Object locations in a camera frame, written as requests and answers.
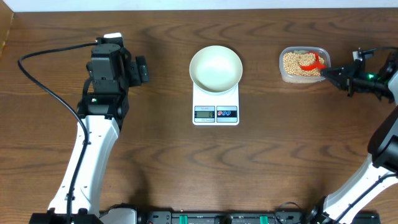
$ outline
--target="wooden tabletop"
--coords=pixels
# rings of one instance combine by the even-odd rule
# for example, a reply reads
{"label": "wooden tabletop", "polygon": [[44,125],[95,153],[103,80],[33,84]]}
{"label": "wooden tabletop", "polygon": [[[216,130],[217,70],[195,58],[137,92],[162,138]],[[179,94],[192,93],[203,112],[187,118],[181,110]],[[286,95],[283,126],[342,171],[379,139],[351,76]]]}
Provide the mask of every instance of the wooden tabletop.
{"label": "wooden tabletop", "polygon": [[[352,51],[398,45],[398,9],[18,13],[0,58],[0,223],[27,223],[55,196],[75,143],[76,121],[30,82],[17,59],[122,32],[145,55],[150,83],[130,89],[130,110],[110,155],[101,209],[121,202],[175,210],[311,207],[362,164],[372,133],[394,108],[374,95],[353,98],[328,82],[291,84],[279,72],[290,46],[327,50],[332,65]],[[223,45],[243,61],[240,123],[192,124],[188,66],[203,47]],[[90,48],[24,62],[75,107]],[[375,71],[385,57],[373,59]],[[367,210],[397,223],[398,187]]]}

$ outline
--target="wood grain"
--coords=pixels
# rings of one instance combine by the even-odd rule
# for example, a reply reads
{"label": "wood grain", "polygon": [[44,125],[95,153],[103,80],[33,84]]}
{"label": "wood grain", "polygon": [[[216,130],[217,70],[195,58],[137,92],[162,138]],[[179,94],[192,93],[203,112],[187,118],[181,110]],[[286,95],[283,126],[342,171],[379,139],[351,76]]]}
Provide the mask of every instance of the wood grain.
{"label": "wood grain", "polygon": [[[309,207],[361,165],[394,105],[372,95],[347,98],[328,82],[285,83],[279,54],[318,46],[332,65],[351,63],[358,47],[398,45],[397,22],[398,9],[16,14],[0,59],[0,223],[27,223],[31,213],[46,211],[75,142],[76,121],[23,76],[20,56],[110,32],[122,32],[127,48],[146,56],[150,84],[131,88],[101,209],[121,202],[176,210],[273,210],[286,201]],[[188,65],[208,45],[230,47],[243,61],[237,127],[192,124]],[[76,105],[89,59],[87,48],[24,64]],[[397,223],[397,193],[387,189],[366,209]]]}

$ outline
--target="white wall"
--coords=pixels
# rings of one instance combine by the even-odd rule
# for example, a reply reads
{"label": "white wall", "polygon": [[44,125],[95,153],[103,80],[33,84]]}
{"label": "white wall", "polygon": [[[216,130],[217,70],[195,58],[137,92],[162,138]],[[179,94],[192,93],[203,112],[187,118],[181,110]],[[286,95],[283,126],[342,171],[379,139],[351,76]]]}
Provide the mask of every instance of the white wall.
{"label": "white wall", "polygon": [[4,0],[14,12],[398,7],[397,0]]}

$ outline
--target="grain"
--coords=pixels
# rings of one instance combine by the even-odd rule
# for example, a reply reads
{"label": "grain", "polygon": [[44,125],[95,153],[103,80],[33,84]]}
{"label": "grain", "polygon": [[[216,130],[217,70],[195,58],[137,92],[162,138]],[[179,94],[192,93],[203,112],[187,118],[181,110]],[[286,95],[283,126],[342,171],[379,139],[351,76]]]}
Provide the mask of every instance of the grain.
{"label": "grain", "polygon": [[[284,69],[289,75],[299,75],[305,77],[320,77],[321,73],[319,69],[315,68],[311,71],[304,71],[300,68],[300,65],[308,66],[315,62],[315,54],[295,54],[293,52],[286,53],[284,55]],[[325,60],[319,57],[319,62],[324,65]]]}

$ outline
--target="wire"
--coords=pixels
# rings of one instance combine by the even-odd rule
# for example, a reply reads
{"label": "wire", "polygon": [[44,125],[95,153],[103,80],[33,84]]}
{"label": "wire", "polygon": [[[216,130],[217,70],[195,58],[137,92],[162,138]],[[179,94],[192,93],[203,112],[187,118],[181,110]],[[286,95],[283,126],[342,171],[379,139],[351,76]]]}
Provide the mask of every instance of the wire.
{"label": "wire", "polygon": [[388,174],[383,177],[380,177],[370,188],[368,188],[365,192],[361,194],[353,203],[349,204],[348,208],[336,219],[335,223],[339,223],[341,219],[344,218],[345,215],[358,203],[360,202],[368,193],[370,193],[374,188],[376,188],[379,184],[381,184],[384,180],[390,177],[398,177],[398,174]]}
{"label": "wire", "polygon": [[281,210],[282,207],[284,207],[284,206],[286,206],[286,205],[295,205],[298,209],[300,209],[301,212],[303,211],[303,210],[300,208],[300,206],[297,205],[295,202],[285,202],[285,203],[283,203],[282,205],[279,205],[279,207],[278,207],[278,208],[276,209],[276,211],[275,211],[275,219],[279,222],[279,224],[283,224],[283,223],[279,220],[279,217],[276,216],[276,213],[277,213],[279,210]]}
{"label": "wire", "polygon": [[88,132],[87,132],[85,124],[79,118],[79,116],[77,115],[76,111],[67,102],[65,102],[61,97],[59,97],[57,94],[55,94],[49,88],[47,88],[45,85],[43,85],[39,81],[37,81],[32,75],[30,75],[26,71],[24,66],[22,65],[22,61],[24,59],[27,59],[27,58],[30,58],[30,57],[33,57],[33,56],[37,56],[37,55],[53,53],[53,52],[61,52],[61,51],[65,51],[65,50],[78,49],[78,48],[81,48],[81,47],[88,47],[88,46],[94,46],[94,45],[97,45],[97,43],[81,44],[81,45],[76,45],[76,46],[71,46],[71,47],[64,47],[64,48],[59,48],[59,49],[52,49],[52,50],[43,50],[43,51],[40,51],[40,52],[27,54],[25,56],[22,56],[18,60],[18,66],[19,66],[20,70],[25,74],[25,76],[28,79],[30,79],[32,82],[34,82],[36,85],[38,85],[40,88],[42,88],[44,91],[46,91],[47,93],[52,95],[55,99],[57,99],[59,102],[61,102],[64,106],[66,106],[68,108],[68,110],[78,120],[78,122],[79,122],[79,124],[80,124],[80,126],[81,126],[81,128],[82,128],[82,130],[84,132],[84,135],[85,135],[85,139],[83,141],[83,148],[81,149],[81,153],[80,153],[79,159],[77,161],[75,171],[73,172],[72,179],[70,181],[69,192],[68,192],[68,195],[67,195],[67,197],[68,197],[67,198],[67,223],[71,223],[72,222],[71,215],[72,215],[73,190],[75,189],[76,178],[77,178],[77,175],[79,173],[81,162],[83,161],[83,157],[84,157],[85,152],[86,152],[86,148],[87,148],[87,144],[88,144]]}

